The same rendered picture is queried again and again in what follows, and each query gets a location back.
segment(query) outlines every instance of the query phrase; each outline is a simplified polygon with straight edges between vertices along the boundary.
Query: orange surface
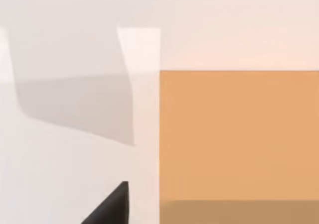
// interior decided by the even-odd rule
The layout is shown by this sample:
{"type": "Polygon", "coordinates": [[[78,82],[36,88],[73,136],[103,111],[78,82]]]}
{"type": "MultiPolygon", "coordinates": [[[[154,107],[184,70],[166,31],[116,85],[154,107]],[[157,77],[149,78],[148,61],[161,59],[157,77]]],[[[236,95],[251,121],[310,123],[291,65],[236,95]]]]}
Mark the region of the orange surface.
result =
{"type": "Polygon", "coordinates": [[[160,199],[319,199],[317,72],[161,72],[160,199]]]}

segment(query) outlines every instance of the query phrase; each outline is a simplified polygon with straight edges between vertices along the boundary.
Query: dark pointed tip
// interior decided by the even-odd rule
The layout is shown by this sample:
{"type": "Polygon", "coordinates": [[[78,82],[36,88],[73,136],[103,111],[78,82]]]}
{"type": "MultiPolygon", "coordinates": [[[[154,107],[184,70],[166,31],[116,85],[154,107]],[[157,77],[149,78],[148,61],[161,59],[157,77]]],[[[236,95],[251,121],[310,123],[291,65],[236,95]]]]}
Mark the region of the dark pointed tip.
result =
{"type": "Polygon", "coordinates": [[[122,182],[82,224],[128,224],[129,182],[122,182]]]}

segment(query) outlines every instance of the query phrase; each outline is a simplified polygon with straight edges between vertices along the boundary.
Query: black object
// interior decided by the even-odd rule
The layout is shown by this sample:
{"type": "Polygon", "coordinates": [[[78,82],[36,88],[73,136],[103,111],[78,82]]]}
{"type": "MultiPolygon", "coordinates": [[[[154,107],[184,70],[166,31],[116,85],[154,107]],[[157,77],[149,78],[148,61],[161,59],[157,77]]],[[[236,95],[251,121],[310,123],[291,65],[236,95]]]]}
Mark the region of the black object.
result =
{"type": "Polygon", "coordinates": [[[128,224],[129,183],[122,182],[82,224],[128,224]]]}

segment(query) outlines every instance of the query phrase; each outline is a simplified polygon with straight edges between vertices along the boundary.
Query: black triangular object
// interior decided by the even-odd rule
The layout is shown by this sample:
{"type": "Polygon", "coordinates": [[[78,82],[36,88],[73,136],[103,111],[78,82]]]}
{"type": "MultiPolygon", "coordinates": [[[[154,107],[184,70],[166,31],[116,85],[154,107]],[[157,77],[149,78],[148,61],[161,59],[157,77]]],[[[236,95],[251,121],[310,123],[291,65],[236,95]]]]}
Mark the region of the black triangular object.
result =
{"type": "Polygon", "coordinates": [[[82,224],[128,224],[129,183],[122,182],[82,224]]]}

